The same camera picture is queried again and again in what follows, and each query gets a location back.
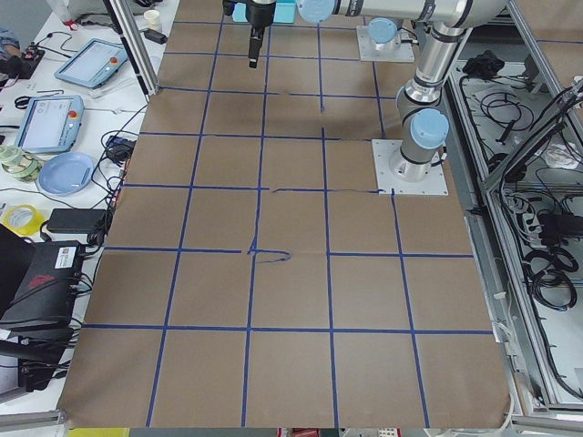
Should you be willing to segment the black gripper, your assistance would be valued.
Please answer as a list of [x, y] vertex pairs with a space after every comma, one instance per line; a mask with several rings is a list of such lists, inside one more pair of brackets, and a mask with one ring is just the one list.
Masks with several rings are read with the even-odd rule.
[[276, 0], [247, 0], [245, 16], [252, 26], [249, 39], [249, 68], [258, 66], [265, 27], [272, 25], [276, 10]]

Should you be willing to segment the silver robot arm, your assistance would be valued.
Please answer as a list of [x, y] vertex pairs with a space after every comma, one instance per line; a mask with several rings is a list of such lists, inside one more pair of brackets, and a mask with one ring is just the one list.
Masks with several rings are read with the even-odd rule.
[[402, 43], [413, 44], [417, 38], [404, 30], [404, 21], [386, 17], [373, 18], [366, 27], [375, 52], [395, 50]]
[[414, 75], [397, 95], [404, 139], [389, 159], [389, 167], [398, 179], [412, 183], [423, 180], [449, 131], [449, 122], [436, 109], [443, 83], [467, 35], [500, 13], [506, 2], [297, 1], [295, 5], [304, 21], [315, 24], [331, 15], [377, 15], [431, 25]]

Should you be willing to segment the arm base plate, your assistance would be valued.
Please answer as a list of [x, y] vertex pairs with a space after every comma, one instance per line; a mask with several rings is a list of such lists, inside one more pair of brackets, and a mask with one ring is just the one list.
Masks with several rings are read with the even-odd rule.
[[401, 144], [395, 139], [372, 141], [377, 190], [385, 195], [447, 196], [439, 154], [429, 163], [413, 164], [402, 156]]
[[388, 43], [376, 43], [369, 36], [367, 25], [358, 25], [356, 35], [361, 61], [413, 63], [414, 50], [409, 40], [405, 40], [405, 31], [399, 31]]

